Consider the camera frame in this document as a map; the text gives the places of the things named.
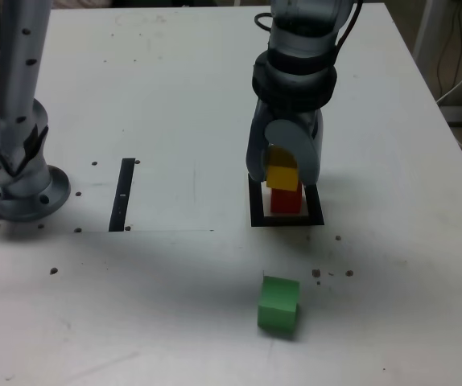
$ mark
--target stacked blocks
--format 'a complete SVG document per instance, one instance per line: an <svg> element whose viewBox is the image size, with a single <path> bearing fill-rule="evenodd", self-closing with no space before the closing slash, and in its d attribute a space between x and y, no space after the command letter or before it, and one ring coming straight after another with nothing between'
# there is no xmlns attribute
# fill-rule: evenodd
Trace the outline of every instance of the stacked blocks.
<svg viewBox="0 0 462 386"><path fill-rule="evenodd" d="M271 213L297 214L301 212L303 188L299 182L297 162L281 147L269 147L266 185L272 189Z"/></svg>
<svg viewBox="0 0 462 386"><path fill-rule="evenodd" d="M265 276L258 304L258 325L265 330L292 332L298 301L298 281Z"/></svg>

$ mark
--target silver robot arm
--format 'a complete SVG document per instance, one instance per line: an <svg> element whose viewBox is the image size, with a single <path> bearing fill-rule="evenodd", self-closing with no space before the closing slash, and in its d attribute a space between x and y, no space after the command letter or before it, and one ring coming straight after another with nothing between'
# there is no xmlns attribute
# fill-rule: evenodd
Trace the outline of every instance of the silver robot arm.
<svg viewBox="0 0 462 386"><path fill-rule="evenodd" d="M246 164L250 178L266 179L270 145L290 152L299 180L314 187L320 172L322 114L336 83L335 60L344 38L338 31L349 18L354 0L272 0L273 23L268 50L254 65L258 95L250 129ZM352 28L361 8L358 1Z"/></svg>
<svg viewBox="0 0 462 386"><path fill-rule="evenodd" d="M10 0L0 23L0 219L28 221L69 196L66 174L48 166L45 108L34 98L52 0Z"/></svg>

